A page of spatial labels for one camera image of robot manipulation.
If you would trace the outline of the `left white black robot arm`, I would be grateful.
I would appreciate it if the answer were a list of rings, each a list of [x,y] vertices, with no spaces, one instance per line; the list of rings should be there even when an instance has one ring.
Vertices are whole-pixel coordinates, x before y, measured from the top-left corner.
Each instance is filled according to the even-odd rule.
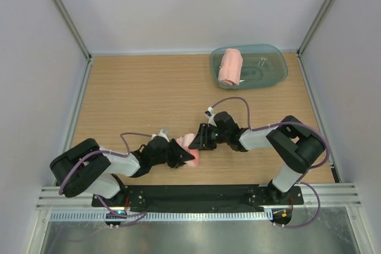
[[[60,185],[60,195],[70,198],[91,193],[100,195],[112,206],[120,206],[125,202],[126,192],[119,174],[139,178],[156,165],[196,166],[199,152],[189,148],[195,138],[193,133],[178,139],[169,139],[160,133],[152,135],[138,150],[127,153],[102,148],[95,139],[89,138],[53,159],[49,167]]]

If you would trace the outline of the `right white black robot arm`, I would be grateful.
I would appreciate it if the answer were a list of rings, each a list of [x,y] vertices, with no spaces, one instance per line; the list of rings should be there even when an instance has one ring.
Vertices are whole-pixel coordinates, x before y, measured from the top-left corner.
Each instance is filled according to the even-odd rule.
[[[288,115],[281,122],[259,128],[243,128],[226,111],[206,112],[208,123],[202,123],[188,149],[214,150],[218,144],[227,144],[233,151],[249,152],[273,148],[283,160],[283,166],[267,185],[268,200],[281,204],[290,196],[291,188],[312,168],[322,153],[329,159],[327,140],[313,128]]]

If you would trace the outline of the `coral pink printed towel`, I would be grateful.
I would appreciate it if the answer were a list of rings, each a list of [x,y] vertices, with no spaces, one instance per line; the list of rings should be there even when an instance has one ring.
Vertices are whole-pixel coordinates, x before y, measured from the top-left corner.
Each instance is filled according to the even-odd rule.
[[[189,167],[197,167],[199,165],[199,150],[198,149],[190,149],[189,146],[196,138],[196,135],[193,133],[185,134],[176,139],[176,142],[190,155],[194,157],[194,159],[186,161],[186,165]]]

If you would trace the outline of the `light pink towel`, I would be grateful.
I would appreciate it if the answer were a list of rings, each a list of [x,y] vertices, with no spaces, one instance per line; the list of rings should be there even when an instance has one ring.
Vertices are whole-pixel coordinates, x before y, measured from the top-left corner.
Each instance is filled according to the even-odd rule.
[[[218,72],[218,80],[224,84],[239,85],[243,58],[238,49],[226,49]]]

